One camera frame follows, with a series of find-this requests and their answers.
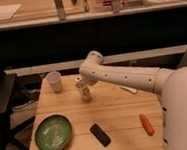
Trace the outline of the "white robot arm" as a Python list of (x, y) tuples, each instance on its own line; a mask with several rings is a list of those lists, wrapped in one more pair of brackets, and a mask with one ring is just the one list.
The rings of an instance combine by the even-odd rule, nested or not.
[(160, 96), (163, 150), (187, 150), (187, 67), (118, 67), (103, 64), (103, 55), (92, 50), (79, 66), (85, 82), (108, 82)]

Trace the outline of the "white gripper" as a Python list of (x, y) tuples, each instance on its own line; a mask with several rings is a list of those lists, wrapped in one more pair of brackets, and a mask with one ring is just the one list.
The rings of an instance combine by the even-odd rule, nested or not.
[(80, 93), (81, 99), (84, 101), (91, 101), (91, 92), (87, 86), (87, 83), (85, 83), (81, 77), (76, 77), (75, 81), (75, 86)]

